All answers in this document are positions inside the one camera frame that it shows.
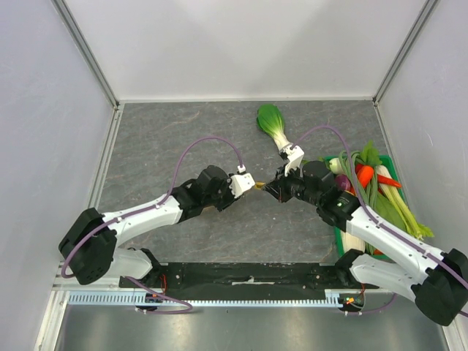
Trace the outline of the green bok choy toy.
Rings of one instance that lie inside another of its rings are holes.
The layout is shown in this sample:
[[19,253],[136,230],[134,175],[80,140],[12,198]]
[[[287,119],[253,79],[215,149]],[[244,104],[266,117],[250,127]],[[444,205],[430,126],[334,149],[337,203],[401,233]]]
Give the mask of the green bok choy toy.
[[284,132],[285,122],[279,108],[272,104],[261,105],[257,110],[257,125],[275,142],[279,154],[285,158],[287,156],[286,148],[291,145]]

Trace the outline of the orange carrot toy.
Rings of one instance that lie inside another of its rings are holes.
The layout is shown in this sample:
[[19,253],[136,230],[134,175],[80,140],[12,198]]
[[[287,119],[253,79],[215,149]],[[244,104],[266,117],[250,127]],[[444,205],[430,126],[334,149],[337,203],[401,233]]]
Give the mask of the orange carrot toy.
[[374,176],[374,168],[368,165],[358,165],[358,181],[359,184],[366,188]]

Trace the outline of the aluminium frame rail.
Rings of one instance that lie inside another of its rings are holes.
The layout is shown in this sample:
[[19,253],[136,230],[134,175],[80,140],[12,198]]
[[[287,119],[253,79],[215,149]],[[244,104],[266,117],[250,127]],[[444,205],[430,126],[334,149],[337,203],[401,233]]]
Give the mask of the aluminium frame rail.
[[413,303],[368,286],[341,308],[76,306],[72,291],[142,290],[123,279],[57,279],[37,350],[465,350],[467,319],[434,324]]

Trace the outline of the yellow napa cabbage toy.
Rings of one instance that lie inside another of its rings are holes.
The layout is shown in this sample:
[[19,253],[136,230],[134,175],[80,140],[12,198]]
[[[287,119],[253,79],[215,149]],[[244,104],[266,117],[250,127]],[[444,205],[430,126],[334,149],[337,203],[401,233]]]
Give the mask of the yellow napa cabbage toy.
[[340,231],[340,236],[344,253],[350,251],[351,249],[356,249],[361,252],[366,251],[366,243],[364,240],[342,230]]

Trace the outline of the purple onion toy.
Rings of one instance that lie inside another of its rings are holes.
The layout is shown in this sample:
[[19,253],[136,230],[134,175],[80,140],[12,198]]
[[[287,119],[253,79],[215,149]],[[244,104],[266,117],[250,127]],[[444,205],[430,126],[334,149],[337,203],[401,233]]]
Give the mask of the purple onion toy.
[[350,191],[352,189],[351,181],[345,174],[339,174],[335,177],[337,187],[343,191]]

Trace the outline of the green leaf vegetable toy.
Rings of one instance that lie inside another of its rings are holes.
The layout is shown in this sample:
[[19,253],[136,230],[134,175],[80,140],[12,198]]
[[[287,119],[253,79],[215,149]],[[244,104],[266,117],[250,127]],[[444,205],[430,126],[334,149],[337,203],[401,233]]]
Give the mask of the green leaf vegetable toy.
[[381,165],[379,151],[374,147],[373,141],[370,140],[362,149],[359,156],[361,165],[370,166],[374,175],[370,179],[369,185],[365,189],[365,199],[367,204],[383,219],[390,222],[392,225],[405,230],[405,223],[389,199],[381,193],[377,181],[376,166]]

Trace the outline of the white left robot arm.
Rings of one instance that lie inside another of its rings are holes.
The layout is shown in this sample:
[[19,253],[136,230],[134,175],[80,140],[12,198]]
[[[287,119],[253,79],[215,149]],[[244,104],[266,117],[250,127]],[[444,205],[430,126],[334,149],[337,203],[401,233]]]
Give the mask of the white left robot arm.
[[88,208],[58,245],[67,262],[63,276],[81,285],[131,276],[144,287],[154,287],[161,276],[156,258],[147,249],[132,251],[121,245],[151,230],[199,216],[205,208],[223,211],[254,185],[250,173],[226,174],[210,165],[169,195],[142,205],[104,214]]

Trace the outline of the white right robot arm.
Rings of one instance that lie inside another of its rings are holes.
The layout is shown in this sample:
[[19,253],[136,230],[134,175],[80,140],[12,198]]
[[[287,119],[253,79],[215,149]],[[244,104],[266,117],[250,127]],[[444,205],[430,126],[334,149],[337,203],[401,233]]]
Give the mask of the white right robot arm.
[[444,252],[425,244],[383,219],[369,206],[337,187],[321,161],[301,170],[280,167],[262,189],[280,203],[292,198],[314,205],[325,223],[364,240],[388,258],[376,260],[353,249],[335,269],[342,287],[371,284],[415,303],[433,322],[449,326],[467,305],[467,256],[457,249]]

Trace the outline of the red chili pepper toy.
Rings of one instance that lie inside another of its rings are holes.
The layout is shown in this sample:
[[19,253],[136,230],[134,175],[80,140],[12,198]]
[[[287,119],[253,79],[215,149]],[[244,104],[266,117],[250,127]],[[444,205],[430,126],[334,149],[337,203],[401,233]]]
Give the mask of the red chili pepper toy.
[[394,180],[392,178],[389,178],[387,176],[380,175],[380,174],[377,175],[377,182],[379,184],[384,184],[384,185],[396,187],[398,189],[402,188],[402,185],[398,181],[396,181],[396,180]]

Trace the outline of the brown cardboard express box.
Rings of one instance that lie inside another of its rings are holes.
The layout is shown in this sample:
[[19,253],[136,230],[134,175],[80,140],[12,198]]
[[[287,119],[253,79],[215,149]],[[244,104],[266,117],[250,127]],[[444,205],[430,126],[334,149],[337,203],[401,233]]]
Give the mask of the brown cardboard express box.
[[202,213],[203,213],[203,212],[207,212],[207,211],[218,211],[218,210],[217,210],[216,206],[211,205],[211,206],[205,207],[205,208],[202,210]]

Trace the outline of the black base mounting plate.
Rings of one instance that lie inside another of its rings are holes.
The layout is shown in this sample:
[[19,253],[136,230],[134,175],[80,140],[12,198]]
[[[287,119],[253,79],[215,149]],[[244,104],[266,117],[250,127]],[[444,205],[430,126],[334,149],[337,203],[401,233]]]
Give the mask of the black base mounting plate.
[[320,263],[167,263],[140,282],[178,299],[317,298],[326,290],[361,290],[344,269]]

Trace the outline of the green plastic basket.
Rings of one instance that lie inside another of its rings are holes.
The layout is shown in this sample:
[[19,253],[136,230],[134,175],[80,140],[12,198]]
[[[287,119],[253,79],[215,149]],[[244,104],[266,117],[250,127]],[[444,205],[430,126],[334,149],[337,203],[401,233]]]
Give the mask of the green plastic basket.
[[[394,168],[393,168],[392,159],[387,155],[380,155],[380,160],[382,162],[382,165],[386,166],[386,168],[388,169],[391,178],[398,181],[398,179],[396,177],[396,173],[395,173]],[[335,232],[335,236],[336,236],[337,249],[338,249],[339,256],[341,257],[341,256],[344,255],[344,252],[343,252],[343,248],[342,248],[342,244],[341,244],[340,232],[339,231],[340,231],[339,228],[337,228],[337,227],[334,228],[334,232]],[[384,254],[382,252],[380,252],[379,250],[376,250],[376,249],[374,251],[374,254],[371,254],[371,255],[377,256],[378,258],[383,258],[384,257]]]

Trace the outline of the green long beans bundle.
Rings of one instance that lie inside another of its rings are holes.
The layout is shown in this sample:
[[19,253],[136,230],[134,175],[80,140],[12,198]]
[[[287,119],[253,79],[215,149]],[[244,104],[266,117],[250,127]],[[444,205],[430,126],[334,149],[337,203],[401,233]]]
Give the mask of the green long beans bundle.
[[[376,165],[381,164],[378,152],[353,151],[350,159],[348,159],[347,153],[342,151],[338,156],[338,166],[341,168],[342,174],[345,175],[349,181],[352,180],[350,173],[351,161],[353,161],[355,165],[355,174],[358,180],[358,193],[363,198],[365,204],[375,209],[379,192],[377,189],[377,174],[374,168]],[[371,244],[342,230],[339,232],[344,253],[351,249],[357,249],[367,254],[374,254],[375,248]]]

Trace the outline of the yellow utility knife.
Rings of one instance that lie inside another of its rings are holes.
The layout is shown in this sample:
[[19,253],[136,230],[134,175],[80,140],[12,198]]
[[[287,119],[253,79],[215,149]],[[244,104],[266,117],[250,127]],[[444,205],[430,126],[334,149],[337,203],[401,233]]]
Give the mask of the yellow utility knife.
[[258,190],[264,190],[266,185],[267,185],[266,182],[256,182],[254,187],[255,189],[258,189]]

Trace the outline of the green celery toy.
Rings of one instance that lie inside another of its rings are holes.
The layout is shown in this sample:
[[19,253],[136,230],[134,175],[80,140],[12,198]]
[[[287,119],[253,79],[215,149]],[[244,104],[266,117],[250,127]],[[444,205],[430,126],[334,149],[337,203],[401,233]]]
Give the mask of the green celery toy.
[[[387,176],[391,178],[390,173],[386,166],[378,165],[375,167],[377,175]],[[393,207],[396,209],[396,212],[401,217],[401,220],[404,223],[404,230],[411,236],[417,238],[418,240],[423,240],[425,237],[433,237],[434,234],[432,230],[417,222],[415,215],[408,208],[403,198],[399,194],[399,189],[396,187],[379,184],[380,189],[383,194],[387,197]]]

